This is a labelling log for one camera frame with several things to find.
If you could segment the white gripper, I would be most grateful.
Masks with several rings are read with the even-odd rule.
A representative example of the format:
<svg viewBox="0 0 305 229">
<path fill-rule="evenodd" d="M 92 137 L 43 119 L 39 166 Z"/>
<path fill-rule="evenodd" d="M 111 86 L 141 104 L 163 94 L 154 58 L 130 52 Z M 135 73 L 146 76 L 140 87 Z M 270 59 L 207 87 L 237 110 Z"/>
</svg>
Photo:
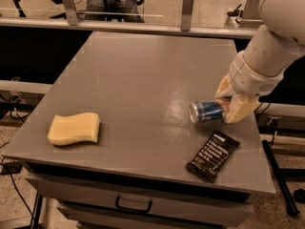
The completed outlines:
<svg viewBox="0 0 305 229">
<path fill-rule="evenodd" d="M 246 63 L 244 52 L 239 52 L 215 93 L 215 97 L 232 97 L 224 121 L 235 123 L 242 120 L 259 105 L 258 97 L 270 94 L 282 79 L 283 73 L 265 76 L 255 72 Z"/>
</svg>

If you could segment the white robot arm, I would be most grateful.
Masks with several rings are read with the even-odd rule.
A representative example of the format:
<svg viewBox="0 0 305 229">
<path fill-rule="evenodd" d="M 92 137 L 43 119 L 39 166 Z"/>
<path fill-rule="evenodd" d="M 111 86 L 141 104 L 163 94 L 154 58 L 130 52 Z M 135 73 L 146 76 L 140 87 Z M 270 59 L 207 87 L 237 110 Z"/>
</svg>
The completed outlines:
<svg viewBox="0 0 305 229">
<path fill-rule="evenodd" d="M 305 0 L 260 0 L 258 11 L 262 25 L 236 55 L 215 94 L 231 99 L 225 107 L 227 123 L 248 115 L 305 54 Z"/>
</svg>

